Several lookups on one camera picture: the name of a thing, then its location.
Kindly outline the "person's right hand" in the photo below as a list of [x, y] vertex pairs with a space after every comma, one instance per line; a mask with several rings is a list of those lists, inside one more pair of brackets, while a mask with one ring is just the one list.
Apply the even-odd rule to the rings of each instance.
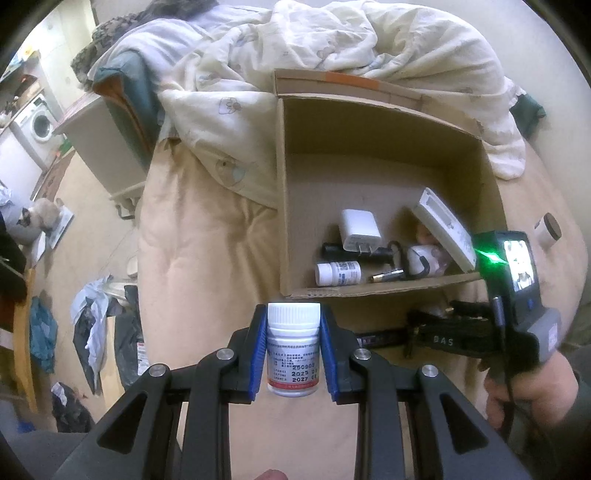
[[[534, 420], [542, 427], [558, 425], [575, 404], [579, 392], [571, 364], [559, 351], [538, 369], [516, 375], [511, 386], [513, 398], [529, 403]], [[499, 430], [505, 419], [504, 405], [510, 401], [508, 384], [497, 383], [488, 375], [484, 388], [488, 394], [488, 421]]]

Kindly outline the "person's left hand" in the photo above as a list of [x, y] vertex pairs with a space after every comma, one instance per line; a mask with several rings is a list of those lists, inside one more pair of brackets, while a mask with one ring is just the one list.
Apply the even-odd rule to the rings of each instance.
[[257, 476], [254, 480], [287, 480], [287, 475], [276, 469], [269, 469]]

